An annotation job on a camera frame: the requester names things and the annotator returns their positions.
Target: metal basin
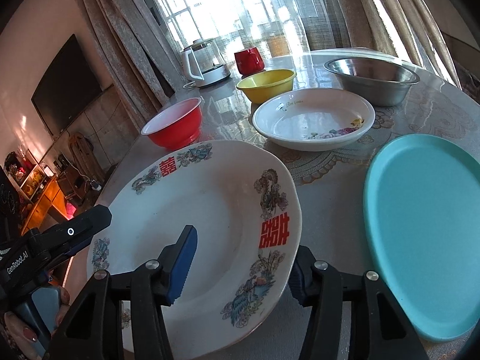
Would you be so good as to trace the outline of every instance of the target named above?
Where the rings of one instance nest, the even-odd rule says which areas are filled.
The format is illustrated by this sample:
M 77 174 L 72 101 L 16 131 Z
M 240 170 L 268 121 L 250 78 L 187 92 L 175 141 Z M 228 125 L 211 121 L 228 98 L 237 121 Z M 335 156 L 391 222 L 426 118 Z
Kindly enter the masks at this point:
M 341 58 L 325 63 L 343 89 L 379 107 L 399 105 L 420 77 L 410 69 L 380 59 Z

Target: teal plate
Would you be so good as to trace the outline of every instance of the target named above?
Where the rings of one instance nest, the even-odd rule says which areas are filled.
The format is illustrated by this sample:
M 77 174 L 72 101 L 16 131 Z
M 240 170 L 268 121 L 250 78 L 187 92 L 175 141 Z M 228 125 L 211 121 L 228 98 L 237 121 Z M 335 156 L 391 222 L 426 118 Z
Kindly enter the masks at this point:
M 380 150 L 364 190 L 376 269 L 417 332 L 460 337 L 480 317 L 480 164 L 448 140 L 406 135 Z

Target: television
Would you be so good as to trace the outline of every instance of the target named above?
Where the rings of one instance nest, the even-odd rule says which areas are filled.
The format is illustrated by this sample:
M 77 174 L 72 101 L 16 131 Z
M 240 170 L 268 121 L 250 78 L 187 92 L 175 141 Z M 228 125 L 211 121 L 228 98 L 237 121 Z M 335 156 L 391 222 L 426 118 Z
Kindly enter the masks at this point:
M 64 131 L 102 89 L 72 35 L 47 68 L 32 103 L 53 138 Z

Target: white floral dish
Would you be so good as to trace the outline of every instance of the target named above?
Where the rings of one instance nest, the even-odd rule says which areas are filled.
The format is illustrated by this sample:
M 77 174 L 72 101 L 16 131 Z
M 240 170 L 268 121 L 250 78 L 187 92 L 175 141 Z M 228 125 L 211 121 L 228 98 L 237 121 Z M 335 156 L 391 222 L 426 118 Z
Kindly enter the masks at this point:
M 269 152 L 236 140 L 175 151 L 140 172 L 110 205 L 87 275 L 132 271 L 174 243 L 185 225 L 198 247 L 181 296 L 162 307 L 173 357 L 192 359 L 242 340 L 272 311 L 302 231 L 293 179 Z M 133 351 L 129 302 L 123 345 Z
M 338 149 L 374 124 L 375 110 L 357 94 L 333 88 L 283 93 L 253 114 L 256 130 L 280 146 L 305 152 Z

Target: dining table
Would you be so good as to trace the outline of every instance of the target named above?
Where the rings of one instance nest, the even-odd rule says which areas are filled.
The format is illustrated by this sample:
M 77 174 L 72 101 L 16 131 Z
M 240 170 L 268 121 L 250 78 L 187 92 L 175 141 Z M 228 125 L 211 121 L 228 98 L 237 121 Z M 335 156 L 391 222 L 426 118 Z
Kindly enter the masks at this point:
M 181 90 L 167 106 L 200 97 L 202 132 L 206 140 L 243 140 L 277 156 L 290 171 L 302 212 L 301 245 L 316 259 L 341 272 L 361 275 L 374 270 L 363 220 L 363 189 L 373 157 L 389 141 L 406 134 L 431 134 L 459 145 L 480 160 L 480 106 L 462 90 L 434 73 L 398 57 L 369 49 L 327 49 L 265 60 L 265 69 L 296 71 L 294 90 L 341 88 L 323 65 L 332 59 L 360 56 L 401 64 L 415 71 L 421 81 L 413 85 L 396 107 L 375 107 L 372 128 L 357 142 L 332 151 L 306 152 L 270 142 L 252 125 L 258 108 L 235 88 L 241 79 L 236 67 L 231 78 L 207 88 Z M 108 206 L 124 186 L 143 169 L 169 152 L 140 135 L 104 186 L 97 204 Z M 87 249 L 70 264 L 65 287 L 71 297 L 87 281 Z M 288 287 L 266 320 L 240 342 L 201 357 L 202 360 L 294 360 L 299 357 L 311 309 L 301 307 Z M 451 342 L 422 343 L 433 360 L 448 360 L 462 348 L 469 334 Z M 347 359 L 350 340 L 350 304 L 344 302 L 339 359 Z

